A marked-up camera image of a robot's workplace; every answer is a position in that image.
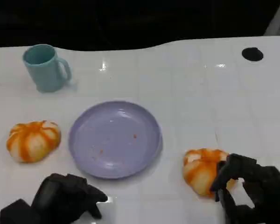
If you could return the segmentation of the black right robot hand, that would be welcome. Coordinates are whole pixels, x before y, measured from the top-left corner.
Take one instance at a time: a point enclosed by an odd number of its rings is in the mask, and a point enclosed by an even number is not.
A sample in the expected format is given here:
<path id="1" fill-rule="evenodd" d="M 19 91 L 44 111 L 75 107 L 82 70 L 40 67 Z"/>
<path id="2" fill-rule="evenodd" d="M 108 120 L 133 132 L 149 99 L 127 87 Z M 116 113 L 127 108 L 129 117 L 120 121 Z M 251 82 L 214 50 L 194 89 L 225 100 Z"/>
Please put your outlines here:
<path id="1" fill-rule="evenodd" d="M 254 208 L 236 205 L 227 189 L 230 179 L 242 178 Z M 227 224 L 280 224 L 280 172 L 275 166 L 261 166 L 256 159 L 230 154 L 217 164 L 217 176 L 210 191 L 220 202 Z"/>

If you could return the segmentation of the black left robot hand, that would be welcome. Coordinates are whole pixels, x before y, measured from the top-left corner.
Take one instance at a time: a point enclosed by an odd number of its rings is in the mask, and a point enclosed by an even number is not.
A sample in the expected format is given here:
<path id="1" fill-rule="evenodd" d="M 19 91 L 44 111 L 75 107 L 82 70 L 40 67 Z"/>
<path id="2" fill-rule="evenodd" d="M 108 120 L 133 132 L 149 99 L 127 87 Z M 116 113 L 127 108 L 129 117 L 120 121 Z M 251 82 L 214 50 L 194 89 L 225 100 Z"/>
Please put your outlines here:
<path id="1" fill-rule="evenodd" d="M 40 215 L 42 224 L 71 224 L 85 212 L 100 220 L 97 203 L 107 200 L 107 195 L 85 178 L 53 173 L 41 183 L 31 207 Z"/>

